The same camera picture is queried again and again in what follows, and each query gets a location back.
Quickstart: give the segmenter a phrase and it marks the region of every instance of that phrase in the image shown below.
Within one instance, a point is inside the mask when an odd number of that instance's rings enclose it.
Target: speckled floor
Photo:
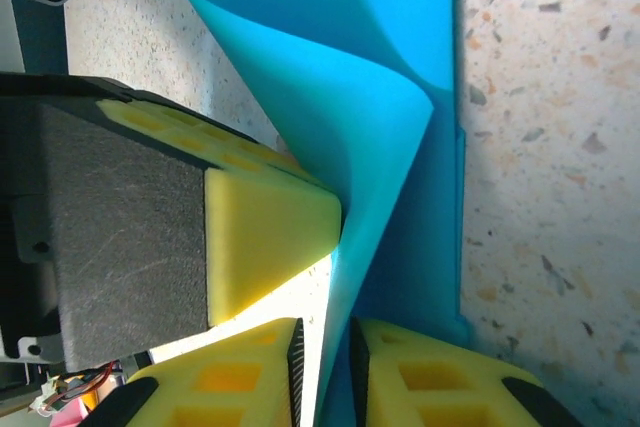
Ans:
[[[537,374],[587,425],[640,425],[640,0],[461,0],[460,12],[461,303],[477,348]],[[66,13],[73,73],[284,148],[187,0],[70,0]],[[328,275],[321,263],[257,309],[305,317],[309,371]]]

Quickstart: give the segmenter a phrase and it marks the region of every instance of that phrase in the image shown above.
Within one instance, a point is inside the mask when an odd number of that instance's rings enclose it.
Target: square cutout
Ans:
[[[240,409],[179,407],[167,427],[239,427],[243,415]]]
[[[385,344],[402,344],[404,341],[402,339],[398,339],[390,334],[382,334],[380,335],[380,340]]]
[[[253,392],[260,378],[260,364],[220,363],[200,373],[193,390],[199,392]]]
[[[425,427],[505,427],[486,405],[422,407],[420,419]]]
[[[278,340],[278,334],[276,334],[275,332],[271,332],[270,334],[265,334],[261,337],[258,337],[253,342],[258,345],[272,345],[276,340]]]
[[[166,130],[167,128],[166,124],[158,122],[156,119],[149,115],[143,114],[141,112],[136,112],[134,110],[123,110],[122,118],[130,124],[141,127],[148,132],[160,132],[161,130]]]
[[[406,362],[399,364],[398,370],[408,390],[466,390],[470,387],[467,377],[446,362]]]
[[[167,138],[167,141],[174,147],[181,148],[182,150],[186,150],[187,152],[202,153],[207,150],[207,146],[205,144],[190,137],[172,135]]]

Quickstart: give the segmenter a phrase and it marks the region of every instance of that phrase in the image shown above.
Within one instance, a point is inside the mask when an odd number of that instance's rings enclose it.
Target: black rubber edge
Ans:
[[[291,425],[300,427],[302,418],[302,379],[304,377],[304,324],[296,321],[289,349],[287,350],[289,370],[289,401],[291,404]]]
[[[153,377],[143,377],[116,388],[79,427],[126,427],[158,388]]]
[[[190,115],[191,117],[195,117],[202,122],[248,140],[249,142],[254,144],[258,143],[258,141],[246,134],[243,134],[242,132],[232,129],[220,122],[216,122],[215,120],[205,117],[198,112],[187,109],[186,107],[183,107],[182,105],[158,94],[147,92],[146,90],[134,90],[116,80],[102,77],[3,73],[0,78],[0,92],[2,92],[2,95],[6,97],[24,95],[72,96],[113,99],[120,100],[122,102],[131,102],[132,100],[146,101],[178,110]]]
[[[369,361],[371,353],[358,319],[351,318],[349,362],[351,364],[351,386],[353,405],[356,411],[356,426],[367,424],[367,400],[369,394]]]
[[[64,7],[36,0],[11,0],[24,70],[33,74],[68,74]]]
[[[583,427],[548,390],[516,377],[502,383],[541,427]]]

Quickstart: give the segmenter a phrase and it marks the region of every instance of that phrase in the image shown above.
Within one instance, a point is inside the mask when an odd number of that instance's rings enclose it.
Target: black rubber grip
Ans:
[[[367,425],[367,402],[369,394],[369,361],[371,354],[362,328],[355,317],[351,318],[349,362],[351,364],[351,388],[356,411],[356,427]]]
[[[302,380],[304,378],[304,324],[296,321],[289,349],[287,350],[287,370],[289,372],[289,402],[291,404],[291,425],[300,427],[302,418]]]
[[[541,427],[583,427],[549,391],[526,380],[506,377],[502,383]]]

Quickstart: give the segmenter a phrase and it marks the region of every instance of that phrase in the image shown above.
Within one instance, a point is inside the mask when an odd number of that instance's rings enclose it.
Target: yellow foam pad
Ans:
[[[528,372],[376,320],[359,321],[369,349],[367,425],[539,427],[502,379]]]
[[[291,426],[287,351],[296,319],[279,319],[136,373],[158,389],[128,427]]]
[[[293,177],[206,173],[210,320],[224,322],[326,257],[340,237],[340,204]]]

